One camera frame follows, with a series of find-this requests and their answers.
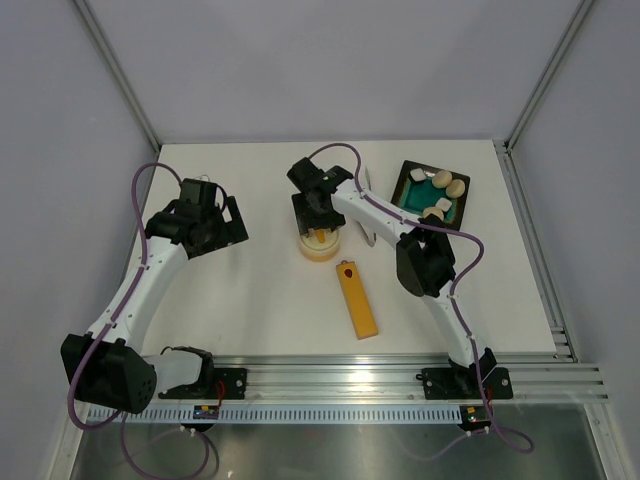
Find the metal serving tongs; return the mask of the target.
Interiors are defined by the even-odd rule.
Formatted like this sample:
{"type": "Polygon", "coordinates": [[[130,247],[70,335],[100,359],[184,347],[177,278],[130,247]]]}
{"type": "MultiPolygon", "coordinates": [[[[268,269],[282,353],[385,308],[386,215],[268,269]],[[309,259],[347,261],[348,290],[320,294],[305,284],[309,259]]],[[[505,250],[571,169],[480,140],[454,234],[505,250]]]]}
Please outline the metal serving tongs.
{"type": "MultiPolygon", "coordinates": [[[[371,190],[372,189],[372,183],[371,183],[371,176],[370,176],[368,167],[364,168],[364,177],[365,177],[366,188],[368,190],[371,190]]],[[[365,228],[364,225],[362,223],[360,223],[360,222],[357,222],[356,225],[357,225],[358,230],[361,233],[365,243],[370,248],[373,248],[376,245],[377,234],[374,231],[372,231],[372,230],[370,230],[368,228],[365,228]]]]}

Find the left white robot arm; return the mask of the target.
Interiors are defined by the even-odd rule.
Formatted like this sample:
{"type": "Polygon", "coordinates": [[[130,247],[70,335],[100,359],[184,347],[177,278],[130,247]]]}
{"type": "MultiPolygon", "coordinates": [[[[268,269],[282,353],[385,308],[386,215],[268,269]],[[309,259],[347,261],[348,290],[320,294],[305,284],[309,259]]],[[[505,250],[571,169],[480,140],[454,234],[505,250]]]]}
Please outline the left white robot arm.
{"type": "Polygon", "coordinates": [[[155,356],[141,350],[158,307],[186,264],[247,238],[234,197],[213,182],[183,180],[179,196],[147,221],[142,255],[105,311],[86,334],[70,334],[63,341],[67,406],[82,401],[139,414],[155,396],[219,399],[234,394],[234,382],[245,379],[245,371],[218,372],[205,350],[178,346],[155,356]]]}

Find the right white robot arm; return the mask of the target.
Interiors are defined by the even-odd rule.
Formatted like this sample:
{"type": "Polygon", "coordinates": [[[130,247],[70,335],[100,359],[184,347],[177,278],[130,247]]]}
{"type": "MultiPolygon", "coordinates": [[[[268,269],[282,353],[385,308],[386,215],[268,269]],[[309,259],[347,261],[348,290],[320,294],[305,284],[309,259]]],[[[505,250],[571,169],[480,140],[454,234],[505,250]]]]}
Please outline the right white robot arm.
{"type": "Polygon", "coordinates": [[[435,216],[406,213],[362,187],[341,166],[324,171],[304,157],[287,172],[298,193],[293,196],[296,219],[303,234],[337,230],[354,220],[386,241],[395,252],[396,277],[431,312],[447,345],[456,389],[476,396],[497,366],[492,350],[465,319],[458,299],[461,279],[483,259],[483,242],[447,229],[435,216]]]}

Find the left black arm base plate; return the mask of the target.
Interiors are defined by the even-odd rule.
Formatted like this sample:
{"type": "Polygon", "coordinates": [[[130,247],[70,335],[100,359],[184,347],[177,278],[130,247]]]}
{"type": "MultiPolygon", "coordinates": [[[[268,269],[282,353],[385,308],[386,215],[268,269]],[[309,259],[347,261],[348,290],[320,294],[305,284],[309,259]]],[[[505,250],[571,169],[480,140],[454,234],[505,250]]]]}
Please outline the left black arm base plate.
{"type": "Polygon", "coordinates": [[[181,385],[159,393],[163,400],[244,400],[247,387],[246,368],[215,368],[213,373],[201,376],[196,382],[181,385]]]}

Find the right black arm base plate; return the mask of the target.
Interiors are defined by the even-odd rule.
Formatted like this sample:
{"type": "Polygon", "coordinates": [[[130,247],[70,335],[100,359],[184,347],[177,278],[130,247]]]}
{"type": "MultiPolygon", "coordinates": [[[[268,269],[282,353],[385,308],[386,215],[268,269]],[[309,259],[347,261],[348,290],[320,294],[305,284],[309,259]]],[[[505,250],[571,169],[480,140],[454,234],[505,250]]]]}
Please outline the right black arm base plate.
{"type": "MultiPolygon", "coordinates": [[[[424,368],[416,378],[422,383],[426,400],[480,400],[480,387],[474,369],[454,367],[424,368]]],[[[488,400],[514,398],[509,371],[494,368],[482,381],[488,400]]]]}

